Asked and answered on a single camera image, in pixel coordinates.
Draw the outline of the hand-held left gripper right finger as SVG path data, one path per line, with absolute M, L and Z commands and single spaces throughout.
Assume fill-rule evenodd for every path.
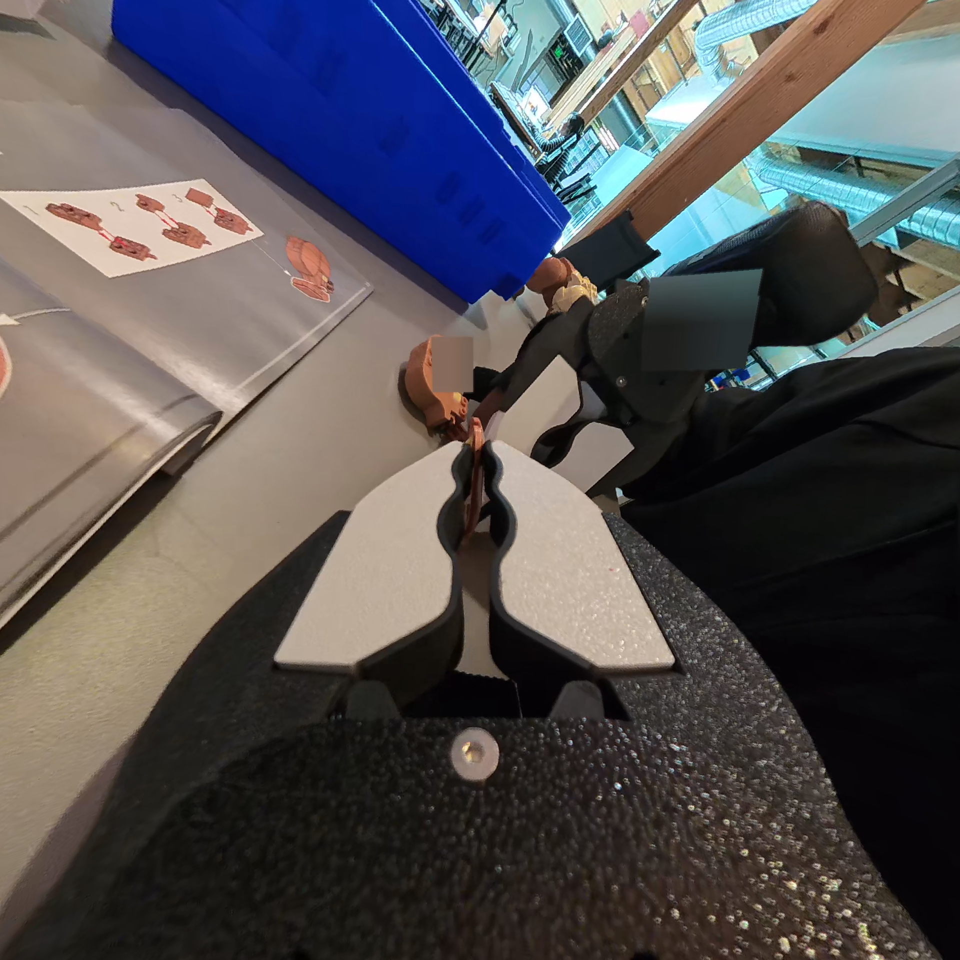
M 675 656 L 603 511 L 509 444 L 490 448 L 490 651 L 512 675 L 672 670 Z

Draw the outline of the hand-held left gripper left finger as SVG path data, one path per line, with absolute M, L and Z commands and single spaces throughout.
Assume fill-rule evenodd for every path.
M 275 652 L 277 666 L 357 673 L 446 611 L 453 560 L 438 522 L 465 451 L 443 446 L 356 504 Z

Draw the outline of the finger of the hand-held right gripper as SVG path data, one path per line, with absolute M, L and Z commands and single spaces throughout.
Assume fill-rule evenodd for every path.
M 576 434 L 567 453 L 567 481 L 586 492 L 634 451 L 622 430 L 603 423 L 587 423 Z
M 556 356 L 506 410 L 492 416 L 492 439 L 530 454 L 549 430 L 565 425 L 581 406 L 577 371 Z

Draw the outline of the brown curved brick piece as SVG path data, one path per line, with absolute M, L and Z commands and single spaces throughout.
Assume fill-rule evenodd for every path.
M 478 523 L 481 520 L 482 508 L 485 503 L 485 480 L 483 449 L 486 443 L 484 428 L 481 419 L 474 415 L 466 430 L 465 444 L 472 451 L 472 470 L 470 478 L 469 498 L 464 505 L 464 525 L 461 547 L 466 548 L 472 538 Z

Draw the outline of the person's right forearm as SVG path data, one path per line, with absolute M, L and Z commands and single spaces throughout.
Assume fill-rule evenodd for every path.
M 710 393 L 658 462 L 622 491 L 643 504 L 677 500 L 798 450 L 843 422 L 842 410 L 819 390 L 788 378 L 764 391 Z

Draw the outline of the grey desk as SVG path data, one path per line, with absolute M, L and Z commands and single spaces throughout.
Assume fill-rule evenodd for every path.
M 502 368 L 543 311 L 467 306 L 282 163 L 107 39 L 107 2 L 2 18 L 2 97 L 180 109 L 373 285 L 360 304 L 174 480 L 150 479 L 2 629 L 2 937 L 81 846 L 138 731 L 222 615 L 334 512 L 430 450 L 396 377 L 432 333 L 479 338 Z

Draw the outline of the black office chair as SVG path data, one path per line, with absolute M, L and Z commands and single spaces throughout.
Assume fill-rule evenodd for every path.
M 617 282 L 628 281 L 660 255 L 637 231 L 630 209 L 567 246 L 562 253 L 579 274 L 605 293 Z

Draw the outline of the brown and tan brick assembly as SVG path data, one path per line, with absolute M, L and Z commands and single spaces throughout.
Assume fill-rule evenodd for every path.
M 547 316 L 564 314 L 581 299 L 587 299 L 592 306 L 600 300 L 594 283 L 570 260 L 561 257 L 544 259 L 525 287 L 542 296 Z

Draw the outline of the round brown brick assembly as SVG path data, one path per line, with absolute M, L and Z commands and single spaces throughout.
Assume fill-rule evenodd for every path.
M 472 356 L 465 338 L 443 335 L 433 335 L 411 350 L 398 389 L 429 435 L 443 441 L 467 438 Z

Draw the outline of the wooden beam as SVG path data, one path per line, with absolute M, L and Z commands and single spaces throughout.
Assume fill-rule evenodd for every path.
M 752 150 L 923 6 L 922 1 L 820 1 L 570 238 L 629 211 L 651 239 Z

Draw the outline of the grey instruction booklet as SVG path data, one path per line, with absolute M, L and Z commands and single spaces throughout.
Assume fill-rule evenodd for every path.
M 1 114 L 6 623 L 373 288 L 184 111 Z

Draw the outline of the row of blue plastic bins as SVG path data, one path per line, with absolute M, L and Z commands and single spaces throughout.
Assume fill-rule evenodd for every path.
M 417 2 L 116 1 L 111 28 L 468 303 L 570 222 Z

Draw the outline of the silver ventilation duct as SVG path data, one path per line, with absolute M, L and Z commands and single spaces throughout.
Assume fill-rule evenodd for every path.
M 844 211 L 859 245 L 890 239 L 898 230 L 959 249 L 956 158 L 908 185 L 773 155 L 750 156 L 747 165 L 750 173 L 767 186 Z

